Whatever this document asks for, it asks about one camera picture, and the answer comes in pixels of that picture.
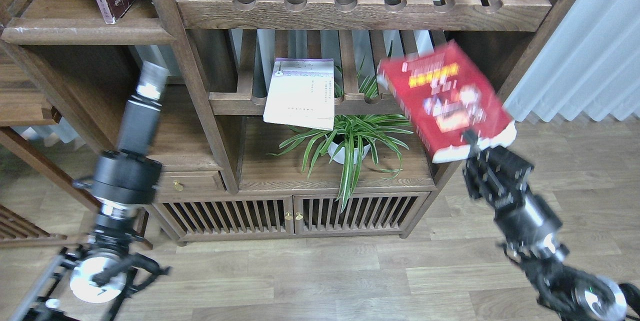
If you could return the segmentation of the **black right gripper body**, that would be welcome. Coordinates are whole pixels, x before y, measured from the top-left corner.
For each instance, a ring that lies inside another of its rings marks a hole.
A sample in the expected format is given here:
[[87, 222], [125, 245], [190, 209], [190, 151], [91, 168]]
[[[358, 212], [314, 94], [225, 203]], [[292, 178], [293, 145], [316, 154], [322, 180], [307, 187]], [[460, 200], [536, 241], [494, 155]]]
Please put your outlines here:
[[471, 198], [483, 198], [493, 207], [494, 222], [510, 253], [562, 262], [569, 254], [557, 240], [563, 223], [546, 200], [531, 191], [528, 177], [533, 169], [533, 164], [503, 146], [475, 147], [462, 175]]

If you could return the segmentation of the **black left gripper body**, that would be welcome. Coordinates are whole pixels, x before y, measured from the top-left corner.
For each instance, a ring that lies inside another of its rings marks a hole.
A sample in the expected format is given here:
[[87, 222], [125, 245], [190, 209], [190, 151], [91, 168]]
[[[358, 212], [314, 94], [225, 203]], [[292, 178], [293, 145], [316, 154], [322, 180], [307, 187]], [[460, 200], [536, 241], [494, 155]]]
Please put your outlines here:
[[98, 158], [94, 175], [74, 179], [72, 186], [89, 190], [104, 204], [150, 205], [162, 166], [142, 155], [105, 150]]

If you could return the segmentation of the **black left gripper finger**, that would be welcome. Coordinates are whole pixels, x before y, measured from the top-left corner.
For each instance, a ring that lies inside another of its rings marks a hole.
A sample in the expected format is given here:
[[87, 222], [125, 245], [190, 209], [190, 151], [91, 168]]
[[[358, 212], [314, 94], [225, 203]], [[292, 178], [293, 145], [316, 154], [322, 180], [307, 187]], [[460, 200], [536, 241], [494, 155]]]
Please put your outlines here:
[[169, 70], [164, 66], [142, 62], [139, 82], [126, 102], [117, 150], [138, 155], [148, 155], [153, 143], [162, 105], [160, 98], [165, 90]]

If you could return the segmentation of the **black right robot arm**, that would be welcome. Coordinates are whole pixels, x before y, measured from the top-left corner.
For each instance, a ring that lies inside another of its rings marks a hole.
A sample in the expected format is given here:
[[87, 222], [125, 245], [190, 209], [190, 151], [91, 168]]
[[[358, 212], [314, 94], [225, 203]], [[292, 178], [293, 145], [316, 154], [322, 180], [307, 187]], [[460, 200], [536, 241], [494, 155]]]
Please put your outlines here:
[[628, 309], [638, 313], [637, 286], [564, 263], [569, 250], [557, 239], [562, 221], [528, 184], [534, 166], [503, 146], [480, 148], [471, 129], [462, 136], [470, 144], [462, 171], [467, 191], [494, 209], [503, 253], [537, 290], [538, 304], [563, 321], [623, 321]]

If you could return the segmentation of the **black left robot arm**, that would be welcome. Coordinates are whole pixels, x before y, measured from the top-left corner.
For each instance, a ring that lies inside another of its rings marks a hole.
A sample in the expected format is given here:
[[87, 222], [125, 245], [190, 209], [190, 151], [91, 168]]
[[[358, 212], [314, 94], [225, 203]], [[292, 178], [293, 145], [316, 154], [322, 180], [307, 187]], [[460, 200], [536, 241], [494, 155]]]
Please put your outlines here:
[[126, 102], [116, 150], [105, 150], [93, 175], [75, 179], [75, 189], [87, 190], [101, 207], [88, 244], [73, 252], [62, 248], [36, 280], [11, 316], [12, 321], [68, 321], [54, 292], [69, 277], [74, 296], [84, 302], [110, 302], [102, 319], [113, 321], [126, 298], [167, 275], [157, 261], [130, 253], [142, 241], [134, 223], [144, 205], [155, 198], [162, 164], [147, 157], [156, 133], [169, 70], [142, 63], [135, 93]]

